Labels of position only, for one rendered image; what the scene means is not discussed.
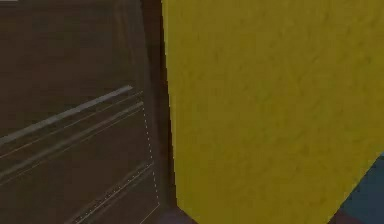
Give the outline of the dark brown wooden cupboard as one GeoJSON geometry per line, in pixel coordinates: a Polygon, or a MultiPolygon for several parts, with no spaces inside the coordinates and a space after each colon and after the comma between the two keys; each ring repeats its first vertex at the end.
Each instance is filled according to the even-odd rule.
{"type": "Polygon", "coordinates": [[[157,224],[161,0],[0,0],[0,224],[157,224]]]}

